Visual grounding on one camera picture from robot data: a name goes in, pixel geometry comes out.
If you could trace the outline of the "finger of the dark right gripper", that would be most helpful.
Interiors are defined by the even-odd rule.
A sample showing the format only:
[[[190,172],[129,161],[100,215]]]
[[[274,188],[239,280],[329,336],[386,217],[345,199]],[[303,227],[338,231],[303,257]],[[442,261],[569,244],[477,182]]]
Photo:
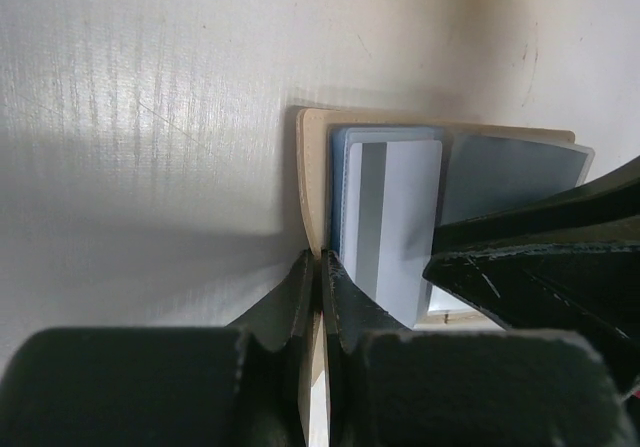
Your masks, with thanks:
[[[505,328],[575,331],[639,389],[639,162],[439,227],[424,278]]]

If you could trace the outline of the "white credit card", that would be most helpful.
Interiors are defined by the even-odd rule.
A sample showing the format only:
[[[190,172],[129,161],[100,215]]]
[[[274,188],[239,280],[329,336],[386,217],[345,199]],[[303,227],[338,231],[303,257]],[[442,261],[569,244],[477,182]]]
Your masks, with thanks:
[[[407,327],[424,306],[440,182],[437,140],[355,143],[344,262],[355,283]]]

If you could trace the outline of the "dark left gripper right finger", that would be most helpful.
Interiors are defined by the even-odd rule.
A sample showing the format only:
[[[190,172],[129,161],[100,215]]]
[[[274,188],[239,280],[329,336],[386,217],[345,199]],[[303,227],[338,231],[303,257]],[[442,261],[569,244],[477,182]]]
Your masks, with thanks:
[[[555,330],[412,331],[330,251],[321,288],[333,446],[626,446],[601,356]]]

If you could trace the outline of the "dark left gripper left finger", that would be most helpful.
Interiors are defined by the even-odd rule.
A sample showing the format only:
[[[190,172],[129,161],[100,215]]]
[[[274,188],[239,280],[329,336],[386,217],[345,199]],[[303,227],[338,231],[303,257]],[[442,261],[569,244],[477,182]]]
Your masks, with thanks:
[[[5,446],[302,446],[314,257],[224,327],[50,328],[1,380]]]

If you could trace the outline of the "beige card holder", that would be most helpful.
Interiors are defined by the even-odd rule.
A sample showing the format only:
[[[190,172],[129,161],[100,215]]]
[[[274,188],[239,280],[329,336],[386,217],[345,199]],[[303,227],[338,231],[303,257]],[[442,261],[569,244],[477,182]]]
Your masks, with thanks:
[[[347,206],[352,183],[351,146],[413,140],[442,144],[435,228],[427,263],[434,252],[437,228],[573,188],[583,181],[592,158],[592,152],[576,145],[566,132],[423,125],[398,115],[301,110],[296,119],[296,155],[309,245],[320,257],[327,251],[334,253],[356,286],[355,275],[344,262],[345,222],[353,219]],[[427,311],[433,289],[423,276],[422,280],[426,296],[418,319]],[[416,323],[404,326],[418,331]]]

